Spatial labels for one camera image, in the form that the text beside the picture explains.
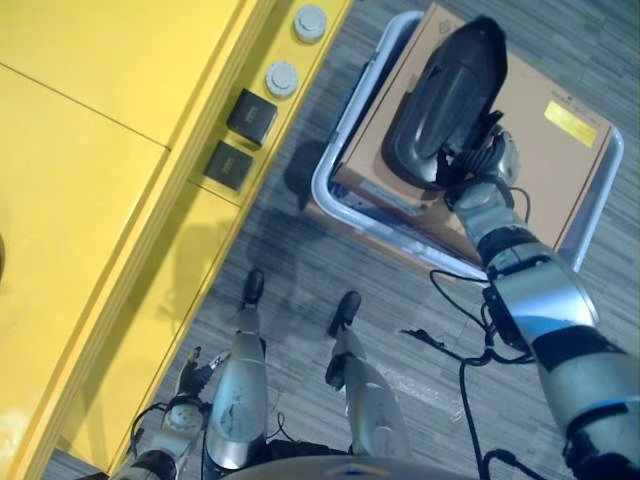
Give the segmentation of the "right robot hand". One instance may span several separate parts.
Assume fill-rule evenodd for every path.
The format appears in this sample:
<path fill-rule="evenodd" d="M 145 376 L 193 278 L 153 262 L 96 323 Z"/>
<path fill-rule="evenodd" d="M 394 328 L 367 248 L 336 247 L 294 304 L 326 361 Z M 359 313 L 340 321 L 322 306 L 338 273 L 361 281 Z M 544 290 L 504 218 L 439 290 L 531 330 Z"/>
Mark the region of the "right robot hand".
<path fill-rule="evenodd" d="M 439 120 L 431 127 L 436 142 L 436 184 L 450 189 L 468 179 L 498 179 L 508 186 L 519 174 L 515 141 L 494 110 L 461 122 Z"/>

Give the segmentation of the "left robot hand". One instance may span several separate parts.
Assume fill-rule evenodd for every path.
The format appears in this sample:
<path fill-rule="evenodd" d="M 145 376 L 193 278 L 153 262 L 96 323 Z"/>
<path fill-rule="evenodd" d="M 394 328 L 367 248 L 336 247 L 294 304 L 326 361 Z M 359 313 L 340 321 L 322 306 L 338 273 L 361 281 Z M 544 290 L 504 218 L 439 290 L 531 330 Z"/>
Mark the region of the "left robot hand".
<path fill-rule="evenodd" d="M 178 377 L 176 396 L 198 397 L 214 372 L 229 358 L 230 351 L 219 352 L 212 360 L 199 364 L 202 347 L 196 346 L 188 355 Z"/>

